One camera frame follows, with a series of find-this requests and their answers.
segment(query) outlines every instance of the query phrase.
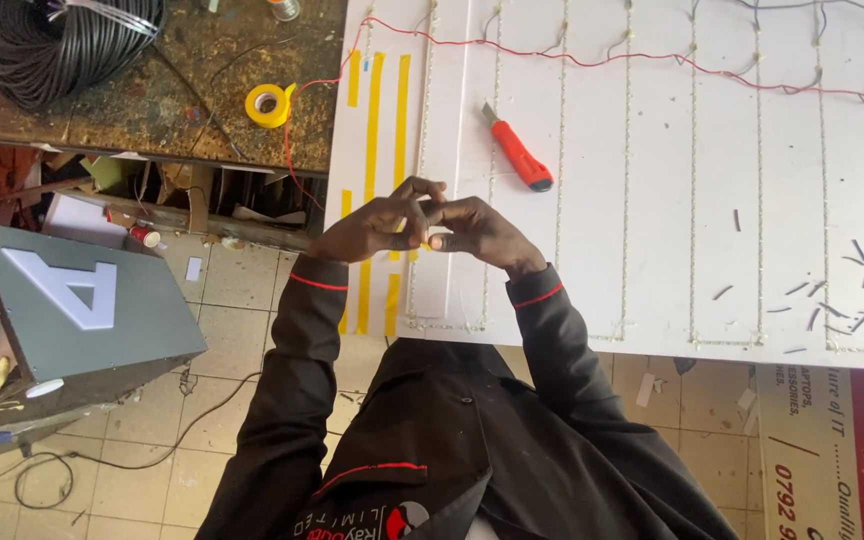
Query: orange utility knife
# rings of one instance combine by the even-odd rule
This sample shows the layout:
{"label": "orange utility knife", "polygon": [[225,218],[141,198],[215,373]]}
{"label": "orange utility knife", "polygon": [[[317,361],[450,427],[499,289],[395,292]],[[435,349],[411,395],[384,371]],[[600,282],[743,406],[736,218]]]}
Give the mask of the orange utility knife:
{"label": "orange utility knife", "polygon": [[516,132],[512,130],[509,122],[499,120],[496,112],[488,103],[482,107],[482,114],[491,123],[492,136],[502,146],[505,157],[511,162],[511,166],[518,173],[518,177],[522,178],[522,182],[533,191],[552,190],[552,173],[525,149],[525,145],[516,136]]}

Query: red stripe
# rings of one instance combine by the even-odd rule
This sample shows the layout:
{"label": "red stripe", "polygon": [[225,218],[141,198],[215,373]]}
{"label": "red stripe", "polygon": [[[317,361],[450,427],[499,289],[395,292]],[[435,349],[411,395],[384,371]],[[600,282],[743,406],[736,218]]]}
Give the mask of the red stripe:
{"label": "red stripe", "polygon": [[545,294],[543,294],[537,298],[533,298],[532,300],[525,300],[522,303],[513,303],[511,306],[514,309],[518,310],[519,308],[524,308],[530,304],[534,304],[536,302],[541,302],[543,300],[546,300],[546,298],[552,296],[553,294],[559,292],[560,290],[562,290],[562,282],[561,281],[558,282],[558,285],[556,285],[556,287],[554,289],[548,291],[547,293],[545,293]]}
{"label": "red stripe", "polygon": [[339,286],[339,285],[326,285],[325,283],[319,283],[318,281],[313,281],[312,279],[306,279],[305,277],[299,277],[295,274],[289,274],[289,277],[298,282],[302,282],[308,286],[312,286],[315,288],[328,289],[328,290],[349,290],[347,286]]}
{"label": "red stripe", "polygon": [[426,465],[414,465],[412,463],[379,463],[378,465],[366,465],[364,467],[356,467],[354,469],[349,469],[345,472],[339,472],[332,479],[325,483],[325,485],[318,488],[318,491],[312,494],[312,497],[319,495],[324,490],[329,488],[330,485],[335,483],[335,481],[341,479],[345,475],[350,475],[352,473],[358,473],[359,471],[367,471],[369,469],[412,469],[414,471],[425,471],[428,467]]}

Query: yellow tape roll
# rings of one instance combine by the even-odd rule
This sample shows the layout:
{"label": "yellow tape roll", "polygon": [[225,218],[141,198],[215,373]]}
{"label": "yellow tape roll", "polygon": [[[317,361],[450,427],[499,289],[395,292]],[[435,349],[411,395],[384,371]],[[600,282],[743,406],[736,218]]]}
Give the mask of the yellow tape roll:
{"label": "yellow tape roll", "polygon": [[[282,126],[289,116],[289,99],[295,89],[294,82],[284,90],[275,84],[259,84],[246,96],[246,114],[263,128],[272,129]],[[271,112],[262,112],[259,108],[270,100],[275,101],[275,108]]]}

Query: black jacket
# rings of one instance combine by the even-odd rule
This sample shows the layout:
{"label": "black jacket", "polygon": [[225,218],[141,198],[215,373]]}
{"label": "black jacket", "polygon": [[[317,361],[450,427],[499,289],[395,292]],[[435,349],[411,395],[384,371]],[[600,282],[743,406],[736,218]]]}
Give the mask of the black jacket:
{"label": "black jacket", "polygon": [[535,389],[491,345],[399,339],[325,478],[348,267],[300,256],[197,540],[736,535],[652,428],[625,419],[555,270],[507,285]]}

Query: tiled floor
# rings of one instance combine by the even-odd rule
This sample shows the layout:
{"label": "tiled floor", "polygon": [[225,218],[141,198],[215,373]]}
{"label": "tiled floor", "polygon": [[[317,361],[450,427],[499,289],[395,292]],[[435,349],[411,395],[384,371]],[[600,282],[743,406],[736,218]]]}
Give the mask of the tiled floor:
{"label": "tiled floor", "polygon": [[[112,411],[96,413],[35,445],[101,457],[116,463],[151,462],[203,411],[226,398],[237,380],[258,371],[266,349],[274,346],[269,328],[294,255],[249,246],[228,250],[204,247],[197,236],[168,235],[161,251],[197,314],[210,351],[192,361],[189,387],[180,390],[182,370],[162,375]],[[197,281],[186,281],[189,257],[202,259]],[[344,336],[336,362],[339,395],[328,420],[331,432],[348,426],[385,350],[385,340]],[[500,352],[515,374],[531,381],[521,348]],[[602,354],[615,390],[633,420],[655,426],[690,466],[715,505],[739,536],[764,540],[759,439],[742,434],[736,401],[754,383],[748,366],[700,361],[679,376],[670,358]],[[647,407],[635,404],[644,373],[664,381]],[[1,540],[187,540],[209,508],[226,461],[235,452],[235,435],[245,418],[254,382],[226,406],[195,424],[174,455],[141,471],[124,471],[85,460],[71,462],[75,484],[56,509],[20,507],[15,479],[0,480]],[[322,464],[331,459],[339,437],[330,435]],[[0,455],[0,472],[21,460],[18,451]],[[23,500],[46,506],[58,499],[66,473],[59,463],[37,468],[19,486]]]}

